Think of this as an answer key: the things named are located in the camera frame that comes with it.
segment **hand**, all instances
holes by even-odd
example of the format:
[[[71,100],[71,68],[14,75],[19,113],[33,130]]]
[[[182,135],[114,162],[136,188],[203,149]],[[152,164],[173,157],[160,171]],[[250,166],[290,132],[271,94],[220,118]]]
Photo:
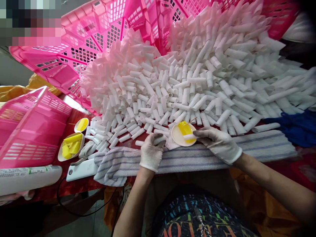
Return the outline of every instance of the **hand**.
[[[222,132],[216,128],[202,128],[193,131],[197,140],[220,158],[226,164],[232,165],[243,153],[243,150],[233,141],[228,133]]]
[[[162,159],[163,147],[166,141],[160,142],[157,146],[154,146],[154,140],[158,137],[162,137],[161,133],[150,134],[141,147],[141,162],[140,166],[152,170],[155,173],[158,172],[158,168]]]

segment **pile of white paper tubes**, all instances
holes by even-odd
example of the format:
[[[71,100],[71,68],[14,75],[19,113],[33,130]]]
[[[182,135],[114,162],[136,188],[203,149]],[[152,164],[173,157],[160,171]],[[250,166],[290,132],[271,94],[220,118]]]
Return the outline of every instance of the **pile of white paper tubes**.
[[[169,136],[174,125],[195,117],[193,124],[243,135],[261,118],[302,113],[314,105],[315,68],[307,71],[280,58],[285,45],[268,37],[271,19],[260,15],[262,2],[241,0],[224,12],[214,2],[196,18],[182,17],[170,28],[166,48],[171,51],[164,56],[133,29],[99,54],[80,79],[82,96],[102,115],[87,130],[96,149],[145,131]]]

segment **white towel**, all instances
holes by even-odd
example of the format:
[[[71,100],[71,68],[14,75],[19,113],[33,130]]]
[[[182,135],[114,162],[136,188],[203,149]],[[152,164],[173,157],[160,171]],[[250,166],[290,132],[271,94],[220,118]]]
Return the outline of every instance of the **white towel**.
[[[275,161],[297,155],[295,147],[278,130],[238,136],[233,138],[246,154],[261,162]],[[128,147],[115,147],[106,155],[94,158],[99,166],[94,180],[114,187],[124,185],[128,176],[136,176],[139,170],[141,151]],[[228,168],[202,144],[165,150],[157,174],[217,170]]]

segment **small white dish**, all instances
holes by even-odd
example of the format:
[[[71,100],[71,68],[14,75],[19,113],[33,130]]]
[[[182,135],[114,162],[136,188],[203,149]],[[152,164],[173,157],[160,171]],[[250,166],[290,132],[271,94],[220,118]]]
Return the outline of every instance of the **small white dish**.
[[[73,137],[73,136],[78,135],[78,134],[81,134],[81,135],[82,135],[81,144],[80,144],[80,149],[79,149],[78,153],[77,153],[77,154],[74,154],[73,157],[71,157],[71,158],[69,158],[69,159],[66,159],[66,158],[63,156],[63,143],[62,143],[61,146],[60,146],[60,148],[59,148],[59,152],[58,152],[58,160],[59,160],[59,161],[70,160],[70,159],[72,159],[72,158],[77,157],[77,156],[80,154],[80,152],[81,152],[81,150],[82,150],[82,148],[83,148],[83,146],[84,146],[84,144],[85,144],[85,135],[83,135],[81,132],[76,132],[76,133],[73,133],[73,134],[69,135],[69,136],[66,137],[66,138],[70,138],[70,137]]]
[[[190,126],[192,131],[196,130],[195,127],[193,125],[191,125],[190,123],[187,126]],[[172,136],[172,139],[175,141],[175,143],[177,143],[180,146],[192,146],[197,141],[195,139],[194,142],[187,143],[184,140],[184,137],[183,137],[178,125],[173,126],[173,128],[171,129],[171,136]]]
[[[83,119],[86,119],[86,120],[88,121],[88,124],[87,124],[87,126],[84,128],[84,130],[79,131],[79,130],[77,130],[77,128],[78,128],[78,125],[79,125],[80,121],[83,120]],[[89,126],[89,119],[87,119],[87,118],[82,118],[82,119],[80,119],[80,120],[76,123],[74,131],[75,131],[75,132],[84,132],[84,131],[87,129],[88,126]]]

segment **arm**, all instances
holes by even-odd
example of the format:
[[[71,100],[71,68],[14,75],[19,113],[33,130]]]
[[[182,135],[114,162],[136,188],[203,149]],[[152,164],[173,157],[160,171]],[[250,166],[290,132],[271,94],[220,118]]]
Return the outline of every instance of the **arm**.
[[[133,188],[128,196],[113,236],[141,236],[148,186],[155,173],[140,167]]]
[[[114,228],[114,237],[142,235],[147,190],[155,173],[158,172],[163,147],[166,143],[166,141],[162,141],[154,146],[153,142],[155,138],[161,136],[162,134],[159,133],[149,135],[141,147],[141,167],[137,172],[135,183]]]
[[[313,221],[316,206],[314,192],[243,153],[225,132],[211,127],[194,131],[193,134],[222,161],[238,167],[253,178],[302,223],[308,224]]]
[[[314,192],[244,153],[235,161],[234,166],[264,187],[302,223],[308,224],[313,220],[316,207]]]

